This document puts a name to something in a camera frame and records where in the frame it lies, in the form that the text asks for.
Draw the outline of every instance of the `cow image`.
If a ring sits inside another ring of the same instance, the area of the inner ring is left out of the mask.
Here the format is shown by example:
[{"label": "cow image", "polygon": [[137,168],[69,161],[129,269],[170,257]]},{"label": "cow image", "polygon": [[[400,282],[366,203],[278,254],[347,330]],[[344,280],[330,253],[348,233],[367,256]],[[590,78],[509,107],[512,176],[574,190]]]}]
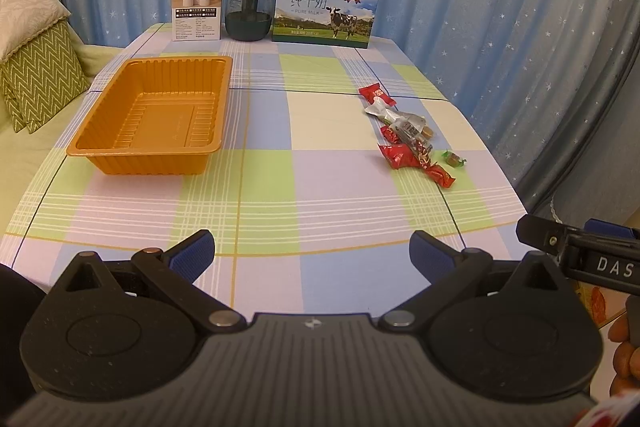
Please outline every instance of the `cow image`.
[{"label": "cow image", "polygon": [[340,26],[344,24],[343,18],[348,16],[338,13],[340,8],[336,8],[335,6],[333,8],[327,7],[327,9],[329,10],[329,17],[331,19],[331,29],[334,31],[334,36],[332,38],[335,39],[338,36],[338,31],[340,31]]},{"label": "cow image", "polygon": [[343,15],[343,17],[349,18],[347,21],[347,38],[349,38],[356,32],[356,23],[358,22],[358,18],[355,15]]}]

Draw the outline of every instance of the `wrapped candy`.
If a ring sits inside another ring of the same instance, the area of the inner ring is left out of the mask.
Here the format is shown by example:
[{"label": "wrapped candy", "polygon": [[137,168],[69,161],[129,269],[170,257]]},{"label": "wrapped candy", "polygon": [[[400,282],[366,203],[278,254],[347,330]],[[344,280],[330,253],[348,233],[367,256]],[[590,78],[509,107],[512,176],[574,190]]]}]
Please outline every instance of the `wrapped candy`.
[{"label": "wrapped candy", "polygon": [[397,118],[396,121],[389,126],[389,129],[396,133],[402,143],[406,143],[414,152],[416,150],[415,144],[417,142],[420,142],[420,144],[424,145],[425,148],[428,148],[429,151],[431,151],[431,146],[424,135],[404,116]]},{"label": "wrapped candy", "polygon": [[369,103],[373,103],[374,97],[379,96],[387,105],[396,105],[396,100],[392,99],[386,92],[380,89],[380,84],[361,87],[358,92],[364,96]]},{"label": "wrapped candy", "polygon": [[427,126],[427,121],[423,116],[413,114],[412,112],[395,110],[379,96],[375,96],[373,103],[369,105],[369,107],[366,107],[364,111],[367,114],[375,116],[387,125],[391,125],[398,118],[406,118],[427,140],[433,138],[433,131]]},{"label": "wrapped candy", "polygon": [[378,147],[380,147],[380,152],[382,152],[392,169],[420,167],[418,158],[414,156],[414,152],[406,143],[401,143],[400,145],[378,145]]},{"label": "wrapped candy", "polygon": [[380,132],[382,133],[382,136],[384,136],[388,142],[395,143],[395,144],[402,143],[402,140],[399,139],[399,137],[398,137],[398,135],[396,133],[394,133],[391,129],[389,129],[388,125],[382,126],[380,128]]},{"label": "wrapped candy", "polygon": [[442,188],[449,188],[453,185],[453,182],[456,181],[455,178],[452,178],[451,175],[437,163],[429,165],[428,167],[423,166],[422,170]]},{"label": "wrapped candy", "polygon": [[442,153],[442,157],[444,158],[444,161],[452,167],[462,167],[466,163],[466,160],[463,160],[460,156],[453,154],[450,151]]},{"label": "wrapped candy", "polygon": [[429,154],[433,148],[406,118],[398,118],[389,128],[398,135],[404,144],[409,146],[425,174],[440,187],[449,188],[456,181],[440,165],[431,163]]}]

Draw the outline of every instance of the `candy wrapper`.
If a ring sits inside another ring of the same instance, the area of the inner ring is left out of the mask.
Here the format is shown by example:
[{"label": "candy wrapper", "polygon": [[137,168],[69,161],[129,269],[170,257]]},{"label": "candy wrapper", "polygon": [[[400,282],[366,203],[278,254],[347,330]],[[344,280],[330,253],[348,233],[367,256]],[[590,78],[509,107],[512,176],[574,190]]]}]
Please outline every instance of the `candy wrapper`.
[{"label": "candy wrapper", "polygon": [[380,152],[382,152],[392,169],[420,167],[418,158],[414,156],[414,152],[406,143],[401,143],[400,145],[378,145],[378,147],[380,147]]},{"label": "candy wrapper", "polygon": [[449,188],[456,181],[440,165],[431,163],[429,158],[431,145],[406,118],[399,118],[389,128],[398,135],[403,143],[409,146],[414,156],[418,158],[422,170],[440,187]]},{"label": "candy wrapper", "polygon": [[389,126],[389,129],[396,133],[401,139],[402,143],[406,143],[411,149],[416,150],[416,142],[420,142],[425,148],[430,147],[427,139],[422,135],[420,129],[418,129],[411,121],[404,116],[399,116],[396,121]]},{"label": "candy wrapper", "polygon": [[640,391],[625,389],[615,396],[601,401],[593,409],[583,415],[574,427],[618,427],[622,425],[638,425]]},{"label": "candy wrapper", "polygon": [[406,118],[406,120],[410,122],[411,125],[413,125],[427,140],[433,138],[433,131],[427,125],[427,121],[424,117],[413,114],[412,112],[393,109],[379,96],[375,96],[373,98],[373,103],[369,105],[369,107],[365,107],[364,111],[367,114],[375,116],[387,125],[391,125],[398,118]]},{"label": "candy wrapper", "polygon": [[402,140],[399,139],[396,133],[394,133],[391,129],[389,129],[388,125],[381,127],[380,132],[382,133],[382,136],[386,138],[386,141],[395,143],[395,144],[402,143]]},{"label": "candy wrapper", "polygon": [[367,87],[362,87],[358,92],[364,96],[369,103],[373,103],[374,97],[379,96],[386,105],[396,105],[396,100],[392,99],[386,92],[380,89],[380,84],[371,84]]},{"label": "candy wrapper", "polygon": [[444,158],[444,161],[452,167],[462,167],[466,163],[466,160],[463,160],[460,156],[453,154],[450,151],[442,153],[442,157]]}]

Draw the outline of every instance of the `tabletop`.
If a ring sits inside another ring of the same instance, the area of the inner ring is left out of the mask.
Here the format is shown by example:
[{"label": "tabletop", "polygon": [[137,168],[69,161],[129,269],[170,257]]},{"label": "tabletop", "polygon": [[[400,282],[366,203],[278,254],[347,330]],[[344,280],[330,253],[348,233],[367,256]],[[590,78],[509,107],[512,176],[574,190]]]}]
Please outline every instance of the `tabletop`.
[{"label": "tabletop", "polygon": [[[65,149],[124,60],[229,55],[233,70],[223,148],[197,176],[108,176]],[[400,110],[434,130],[433,158],[456,181],[440,189],[419,169],[392,170],[380,124],[358,88],[379,82]],[[254,312],[373,316],[429,282],[408,240],[422,229],[456,249],[520,259],[525,213],[463,115],[390,40],[369,48],[271,42],[173,42],[170,24],[140,35],[95,78],[81,108],[23,196],[0,244],[0,262],[50,287],[73,256],[128,259],[169,248],[199,229],[216,241],[196,281],[250,319]]]}]

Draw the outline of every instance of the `green zigzag pillow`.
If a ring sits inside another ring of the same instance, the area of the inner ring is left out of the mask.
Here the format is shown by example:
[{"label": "green zigzag pillow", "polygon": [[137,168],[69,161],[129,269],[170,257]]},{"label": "green zigzag pillow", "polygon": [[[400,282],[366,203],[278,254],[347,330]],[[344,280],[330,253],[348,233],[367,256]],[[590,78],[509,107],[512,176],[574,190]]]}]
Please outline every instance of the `green zigzag pillow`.
[{"label": "green zigzag pillow", "polygon": [[31,39],[0,64],[0,89],[14,131],[31,134],[89,87],[82,74],[66,20]]}]

